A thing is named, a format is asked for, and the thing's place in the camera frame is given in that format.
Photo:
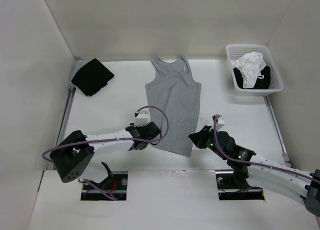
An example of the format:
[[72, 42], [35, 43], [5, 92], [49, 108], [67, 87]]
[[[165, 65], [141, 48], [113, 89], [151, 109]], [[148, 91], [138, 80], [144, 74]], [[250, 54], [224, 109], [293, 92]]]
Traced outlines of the grey tank top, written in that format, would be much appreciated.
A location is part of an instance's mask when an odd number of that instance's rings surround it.
[[145, 86], [150, 119], [166, 134], [153, 146], [190, 157], [193, 143], [189, 135], [197, 128], [202, 85], [194, 80], [189, 62], [183, 57], [170, 63], [155, 57], [151, 63], [155, 78]]

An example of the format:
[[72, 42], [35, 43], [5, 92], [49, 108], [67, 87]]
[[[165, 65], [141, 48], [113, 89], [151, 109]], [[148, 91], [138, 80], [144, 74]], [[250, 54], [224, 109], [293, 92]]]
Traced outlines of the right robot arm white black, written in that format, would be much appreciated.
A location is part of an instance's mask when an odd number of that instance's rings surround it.
[[233, 170], [236, 187], [259, 187], [286, 196], [303, 205], [307, 211], [320, 214], [320, 171], [301, 171], [272, 162], [252, 150], [236, 144], [225, 131], [204, 126], [189, 139], [199, 149], [210, 149]]

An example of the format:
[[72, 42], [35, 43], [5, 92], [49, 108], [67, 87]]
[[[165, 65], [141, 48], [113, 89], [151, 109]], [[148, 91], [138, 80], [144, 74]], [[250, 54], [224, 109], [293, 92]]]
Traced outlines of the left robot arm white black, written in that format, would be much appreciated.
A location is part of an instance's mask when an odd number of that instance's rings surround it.
[[80, 130], [72, 132], [49, 154], [63, 183], [69, 183], [86, 171], [94, 155], [119, 150], [143, 150], [161, 130], [150, 122], [145, 126], [131, 124], [125, 129], [103, 135], [84, 135]]

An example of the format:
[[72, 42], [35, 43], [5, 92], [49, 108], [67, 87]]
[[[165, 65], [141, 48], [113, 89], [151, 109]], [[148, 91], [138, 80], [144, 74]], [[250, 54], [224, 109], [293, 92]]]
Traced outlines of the folded black tank top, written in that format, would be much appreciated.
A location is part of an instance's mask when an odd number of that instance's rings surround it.
[[114, 77], [115, 75], [96, 58], [78, 60], [70, 75], [69, 88], [78, 88], [86, 96], [91, 97]]

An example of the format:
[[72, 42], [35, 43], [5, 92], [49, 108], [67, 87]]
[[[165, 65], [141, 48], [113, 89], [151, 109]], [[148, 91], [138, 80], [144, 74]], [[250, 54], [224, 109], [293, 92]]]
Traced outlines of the black tank top in basket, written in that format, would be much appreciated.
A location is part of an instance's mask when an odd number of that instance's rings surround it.
[[[238, 68], [233, 68], [233, 73], [236, 79], [236, 83], [238, 87], [241, 89], [244, 88], [244, 80], [241, 72]], [[271, 83], [271, 69], [269, 66], [265, 66], [261, 71], [261, 77], [257, 78], [255, 85], [253, 87], [249, 87], [249, 89], [268, 89]]]

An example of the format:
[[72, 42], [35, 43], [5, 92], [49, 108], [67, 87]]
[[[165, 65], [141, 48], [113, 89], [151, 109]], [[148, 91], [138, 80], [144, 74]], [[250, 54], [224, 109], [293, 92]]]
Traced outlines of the white tank top in basket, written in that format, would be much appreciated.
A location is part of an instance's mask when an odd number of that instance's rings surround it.
[[232, 64], [242, 74], [244, 89], [255, 85], [257, 78], [262, 76], [261, 71], [266, 65], [263, 54], [258, 52], [247, 53]]

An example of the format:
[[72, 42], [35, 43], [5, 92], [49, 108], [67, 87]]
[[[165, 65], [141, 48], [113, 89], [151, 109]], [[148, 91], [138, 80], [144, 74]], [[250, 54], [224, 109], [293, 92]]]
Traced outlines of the white plastic basket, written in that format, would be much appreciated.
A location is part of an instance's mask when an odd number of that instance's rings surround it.
[[280, 72], [266, 46], [232, 44], [225, 50], [236, 95], [267, 96], [283, 90]]

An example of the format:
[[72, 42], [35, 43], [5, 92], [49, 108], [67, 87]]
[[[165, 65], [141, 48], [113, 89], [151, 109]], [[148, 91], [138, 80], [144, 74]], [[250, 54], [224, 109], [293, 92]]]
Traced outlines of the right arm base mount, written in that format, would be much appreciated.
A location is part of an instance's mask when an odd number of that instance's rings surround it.
[[262, 188], [249, 186], [247, 181], [233, 170], [215, 172], [219, 200], [265, 200]]

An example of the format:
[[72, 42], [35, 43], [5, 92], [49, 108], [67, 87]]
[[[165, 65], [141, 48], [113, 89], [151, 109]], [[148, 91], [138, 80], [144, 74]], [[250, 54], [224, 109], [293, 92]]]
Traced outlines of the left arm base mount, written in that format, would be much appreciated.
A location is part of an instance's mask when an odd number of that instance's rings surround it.
[[112, 171], [105, 162], [102, 162], [102, 165], [106, 175], [101, 182], [85, 181], [82, 178], [78, 180], [83, 185], [80, 199], [82, 201], [125, 201], [129, 173]]

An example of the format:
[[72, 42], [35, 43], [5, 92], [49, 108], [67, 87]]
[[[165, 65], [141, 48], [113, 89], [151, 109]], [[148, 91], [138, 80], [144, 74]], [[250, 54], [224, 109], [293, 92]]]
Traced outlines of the left metal table rail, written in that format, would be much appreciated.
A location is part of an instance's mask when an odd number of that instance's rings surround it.
[[76, 93], [75, 88], [72, 88], [69, 90], [67, 101], [65, 104], [64, 112], [63, 112], [63, 116], [62, 116], [61, 125], [60, 125], [59, 131], [58, 131], [58, 136], [57, 136], [57, 140], [56, 140], [56, 144], [55, 144], [56, 146], [58, 146], [64, 139], [67, 125], [68, 125], [68, 121], [69, 121], [69, 117], [70, 117], [70, 112], [72, 109], [72, 104], [73, 104], [74, 97], [75, 97], [75, 93]]

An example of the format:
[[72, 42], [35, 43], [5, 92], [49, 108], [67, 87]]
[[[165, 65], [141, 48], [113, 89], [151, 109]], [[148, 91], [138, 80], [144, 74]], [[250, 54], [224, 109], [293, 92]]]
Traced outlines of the metal table rail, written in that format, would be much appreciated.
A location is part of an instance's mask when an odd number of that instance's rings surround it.
[[288, 153], [287, 153], [284, 141], [283, 141], [283, 137], [282, 137], [282, 134], [281, 134], [281, 131], [280, 131], [280, 128], [279, 128], [279, 125], [278, 125], [278, 122], [277, 122], [277, 119], [276, 119], [276, 116], [275, 116], [275, 113], [274, 113], [274, 110], [273, 110], [273, 107], [272, 107], [272, 104], [271, 104], [271, 101], [270, 101], [270, 98], [269, 98], [269, 96], [264, 96], [263, 98], [264, 98], [264, 101], [265, 101], [269, 116], [270, 116], [271, 121], [272, 121], [272, 126], [273, 126], [273, 128], [274, 128], [274, 130], [276, 132], [276, 135], [277, 135], [278, 140], [279, 140], [280, 145], [281, 145], [282, 157], [283, 157], [285, 166], [291, 167], [292, 166], [291, 165], [291, 161], [290, 161], [290, 158], [288, 156]]
[[75, 93], [76, 93], [75, 88], [72, 88], [69, 90], [67, 101], [65, 104], [64, 112], [63, 112], [63, 116], [62, 116], [61, 125], [60, 125], [59, 131], [58, 131], [58, 136], [57, 136], [57, 140], [56, 140], [56, 144], [55, 144], [56, 146], [58, 146], [64, 139], [67, 125], [68, 125], [68, 121], [69, 121], [69, 117], [70, 117], [70, 112], [72, 109], [72, 104], [73, 104], [74, 97], [75, 97]]

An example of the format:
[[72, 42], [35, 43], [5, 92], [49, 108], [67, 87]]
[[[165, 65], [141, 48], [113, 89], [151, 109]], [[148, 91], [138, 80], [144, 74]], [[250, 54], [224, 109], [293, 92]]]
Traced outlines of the right metal table rail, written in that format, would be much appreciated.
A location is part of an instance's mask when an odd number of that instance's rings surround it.
[[283, 141], [283, 137], [282, 137], [282, 134], [281, 134], [281, 131], [280, 131], [280, 128], [279, 128], [279, 125], [278, 125], [278, 122], [277, 122], [277, 119], [276, 119], [276, 116], [275, 116], [275, 113], [274, 113], [274, 110], [273, 110], [273, 107], [272, 107], [272, 104], [271, 104], [271, 101], [270, 101], [270, 98], [269, 98], [269, 96], [264, 96], [263, 98], [264, 98], [264, 101], [265, 101], [269, 116], [270, 116], [271, 121], [272, 121], [272, 126], [273, 126], [273, 128], [274, 128], [274, 130], [276, 132], [276, 135], [277, 135], [278, 140], [279, 140], [280, 145], [281, 145], [282, 157], [283, 157], [285, 166], [291, 167], [292, 166], [291, 165], [291, 161], [290, 161], [290, 158], [288, 156], [288, 153], [287, 153], [284, 141]]

